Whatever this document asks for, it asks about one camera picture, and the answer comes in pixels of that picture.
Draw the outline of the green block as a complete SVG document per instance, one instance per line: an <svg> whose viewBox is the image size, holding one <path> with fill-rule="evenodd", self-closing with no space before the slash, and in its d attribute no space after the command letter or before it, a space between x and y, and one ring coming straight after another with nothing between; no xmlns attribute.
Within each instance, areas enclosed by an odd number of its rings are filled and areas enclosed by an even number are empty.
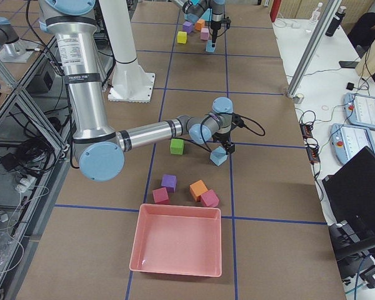
<svg viewBox="0 0 375 300"><path fill-rule="evenodd" d="M173 155L183 155L184 140L183 139L171 139L169 150L170 150L170 153Z"/></svg>

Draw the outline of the yellow block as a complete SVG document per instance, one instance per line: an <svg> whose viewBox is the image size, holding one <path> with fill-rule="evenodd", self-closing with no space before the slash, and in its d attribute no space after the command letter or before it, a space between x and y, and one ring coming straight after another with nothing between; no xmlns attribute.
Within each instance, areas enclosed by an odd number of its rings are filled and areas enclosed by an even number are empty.
<svg viewBox="0 0 375 300"><path fill-rule="evenodd" d="M188 34L185 31L178 31L177 32L177 43L178 44L186 44L188 40Z"/></svg>

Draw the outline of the aluminium frame post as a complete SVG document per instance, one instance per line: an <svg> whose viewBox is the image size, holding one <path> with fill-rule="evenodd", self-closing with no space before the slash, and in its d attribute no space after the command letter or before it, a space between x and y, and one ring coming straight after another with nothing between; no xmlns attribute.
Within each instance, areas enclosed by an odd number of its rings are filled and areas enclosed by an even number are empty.
<svg viewBox="0 0 375 300"><path fill-rule="evenodd" d="M294 75L289 83L289 86L286 91L286 96L289 98L294 98L296 96L296 91L309 67L315 52L323 38L326 29L331 23L335 12L338 10L341 4L341 0L329 0L326 4L324 12L318 21L312 35L309 39L309 42L303 52L301 60L297 65L297 68L294 72Z"/></svg>

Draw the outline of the teach pendant tablet nearer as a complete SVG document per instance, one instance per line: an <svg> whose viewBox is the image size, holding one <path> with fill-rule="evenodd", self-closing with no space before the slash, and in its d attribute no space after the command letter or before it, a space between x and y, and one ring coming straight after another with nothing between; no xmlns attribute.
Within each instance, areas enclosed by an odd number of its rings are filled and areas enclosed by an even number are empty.
<svg viewBox="0 0 375 300"><path fill-rule="evenodd" d="M331 144L341 164L346 164L366 146L375 153L371 130L362 126L334 123L331 128Z"/></svg>

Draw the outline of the small metal cylinder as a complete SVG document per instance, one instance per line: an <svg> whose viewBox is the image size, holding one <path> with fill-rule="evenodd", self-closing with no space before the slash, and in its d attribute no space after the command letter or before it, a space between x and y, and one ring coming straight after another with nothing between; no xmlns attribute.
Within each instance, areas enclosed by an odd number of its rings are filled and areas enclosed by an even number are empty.
<svg viewBox="0 0 375 300"><path fill-rule="evenodd" d="M304 95L301 93L298 93L295 95L293 99L294 99L295 104L301 104L304 101Z"/></svg>

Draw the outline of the teach pendant tablet farther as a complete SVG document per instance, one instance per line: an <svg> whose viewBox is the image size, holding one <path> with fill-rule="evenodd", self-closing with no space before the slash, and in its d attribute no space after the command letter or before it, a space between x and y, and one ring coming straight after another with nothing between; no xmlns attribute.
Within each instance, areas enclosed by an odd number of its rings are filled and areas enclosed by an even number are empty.
<svg viewBox="0 0 375 300"><path fill-rule="evenodd" d="M375 97L348 92L343 97L348 121L375 130Z"/></svg>

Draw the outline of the light blue block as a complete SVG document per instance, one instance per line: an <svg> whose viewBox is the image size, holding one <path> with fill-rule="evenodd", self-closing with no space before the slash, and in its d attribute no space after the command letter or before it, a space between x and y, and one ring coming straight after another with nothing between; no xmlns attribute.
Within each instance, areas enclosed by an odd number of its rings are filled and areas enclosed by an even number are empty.
<svg viewBox="0 0 375 300"><path fill-rule="evenodd" d="M210 153L210 160L216 165L220 166L222 163L224 163L228 158L228 155L225 151L225 149L221 146L217 147Z"/></svg>
<svg viewBox="0 0 375 300"><path fill-rule="evenodd" d="M206 43L206 52L207 53L214 53L215 52L215 46L213 46L213 43L211 40L207 40Z"/></svg>

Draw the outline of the pink red plastic bin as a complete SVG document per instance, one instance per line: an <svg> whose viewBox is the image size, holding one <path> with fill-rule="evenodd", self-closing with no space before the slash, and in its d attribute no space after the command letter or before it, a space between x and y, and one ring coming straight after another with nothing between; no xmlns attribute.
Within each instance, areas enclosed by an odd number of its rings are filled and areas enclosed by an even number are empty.
<svg viewBox="0 0 375 300"><path fill-rule="evenodd" d="M142 204L129 268L218 278L222 274L221 210Z"/></svg>

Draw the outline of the white pedestal column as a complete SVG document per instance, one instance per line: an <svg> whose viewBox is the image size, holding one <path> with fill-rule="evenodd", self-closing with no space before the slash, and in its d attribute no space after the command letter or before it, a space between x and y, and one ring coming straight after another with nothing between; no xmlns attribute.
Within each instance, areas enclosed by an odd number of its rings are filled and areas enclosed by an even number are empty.
<svg viewBox="0 0 375 300"><path fill-rule="evenodd" d="M102 0L99 5L116 61L109 100L148 103L156 75L139 65L126 1Z"/></svg>

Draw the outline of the purple block near red bin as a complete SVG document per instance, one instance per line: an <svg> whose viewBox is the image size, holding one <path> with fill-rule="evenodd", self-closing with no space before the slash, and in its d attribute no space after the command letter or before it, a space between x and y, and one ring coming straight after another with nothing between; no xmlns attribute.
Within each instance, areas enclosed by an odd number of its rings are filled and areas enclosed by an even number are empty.
<svg viewBox="0 0 375 300"><path fill-rule="evenodd" d="M177 177L175 175L164 174L162 176L161 186L166 188L167 192L174 193L177 185Z"/></svg>

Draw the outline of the black water bottle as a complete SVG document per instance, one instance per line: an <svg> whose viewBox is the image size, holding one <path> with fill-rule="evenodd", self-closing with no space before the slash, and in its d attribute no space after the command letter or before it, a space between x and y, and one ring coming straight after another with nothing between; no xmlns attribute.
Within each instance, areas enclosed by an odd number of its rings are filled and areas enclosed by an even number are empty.
<svg viewBox="0 0 375 300"><path fill-rule="evenodd" d="M346 6L340 6L339 9L336 11L334 17L332 18L325 35L328 37L332 37L336 32L337 28L341 25L345 15L346 15Z"/></svg>

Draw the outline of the orange block near red bin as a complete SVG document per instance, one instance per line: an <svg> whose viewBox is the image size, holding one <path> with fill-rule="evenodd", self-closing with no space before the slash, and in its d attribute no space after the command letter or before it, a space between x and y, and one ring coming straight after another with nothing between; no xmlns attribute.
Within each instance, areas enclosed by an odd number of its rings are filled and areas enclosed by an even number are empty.
<svg viewBox="0 0 375 300"><path fill-rule="evenodd" d="M208 191L207 186L203 180L198 180L189 186L191 196L196 202L200 202L201 195Z"/></svg>

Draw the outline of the black laptop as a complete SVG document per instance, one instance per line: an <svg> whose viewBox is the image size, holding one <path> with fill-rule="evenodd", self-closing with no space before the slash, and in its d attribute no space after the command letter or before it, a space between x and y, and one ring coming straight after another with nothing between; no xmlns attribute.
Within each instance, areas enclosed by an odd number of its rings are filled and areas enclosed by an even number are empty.
<svg viewBox="0 0 375 300"><path fill-rule="evenodd" d="M375 153L369 147L326 176L322 184L336 221L359 217L375 233Z"/></svg>

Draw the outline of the magenta block right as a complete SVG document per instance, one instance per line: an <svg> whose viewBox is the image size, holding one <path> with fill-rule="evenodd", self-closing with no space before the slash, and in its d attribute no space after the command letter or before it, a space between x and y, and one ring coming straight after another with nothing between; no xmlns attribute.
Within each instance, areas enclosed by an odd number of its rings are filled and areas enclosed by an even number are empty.
<svg viewBox="0 0 375 300"><path fill-rule="evenodd" d="M152 196L155 204L169 204L169 195L165 187L154 189Z"/></svg>

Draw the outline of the light pink block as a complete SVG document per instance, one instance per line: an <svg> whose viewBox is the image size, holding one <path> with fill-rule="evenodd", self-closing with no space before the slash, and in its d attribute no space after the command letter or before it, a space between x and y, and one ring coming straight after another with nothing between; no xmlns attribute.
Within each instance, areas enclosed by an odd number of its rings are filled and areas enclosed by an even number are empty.
<svg viewBox="0 0 375 300"><path fill-rule="evenodd" d="M200 31L200 39L202 41L207 41L209 39L209 29L206 27L203 27Z"/></svg>

